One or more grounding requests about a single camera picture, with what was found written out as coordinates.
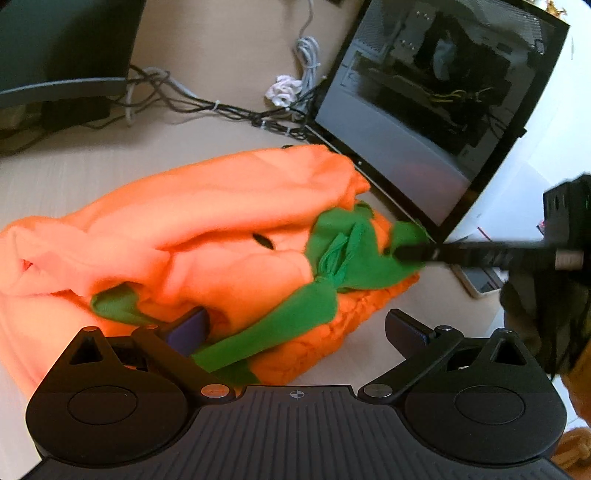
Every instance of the computer monitor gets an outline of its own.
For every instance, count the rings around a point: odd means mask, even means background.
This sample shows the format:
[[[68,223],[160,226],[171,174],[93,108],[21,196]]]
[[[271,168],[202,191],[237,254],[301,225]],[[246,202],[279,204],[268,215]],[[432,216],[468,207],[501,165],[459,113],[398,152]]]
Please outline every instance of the computer monitor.
[[[0,0],[0,108],[125,93],[145,0]]]
[[[313,129],[434,239],[461,238],[568,29],[524,0],[366,0]]]

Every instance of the orange pumpkin costume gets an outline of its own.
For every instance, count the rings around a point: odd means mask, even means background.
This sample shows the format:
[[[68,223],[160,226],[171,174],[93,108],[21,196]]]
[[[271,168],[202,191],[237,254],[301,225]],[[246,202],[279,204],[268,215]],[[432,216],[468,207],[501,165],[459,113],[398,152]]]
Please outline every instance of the orange pumpkin costume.
[[[81,327],[128,335],[134,325],[91,308],[122,283],[146,318],[170,322],[204,306],[212,342],[239,333],[313,281],[310,229],[368,189],[348,158],[324,147],[269,149],[138,180],[60,219],[13,222],[0,233],[0,361],[30,397]],[[376,213],[371,225],[382,251],[390,225]],[[264,383],[292,380],[417,279],[339,293],[331,322],[259,353],[251,370]]]

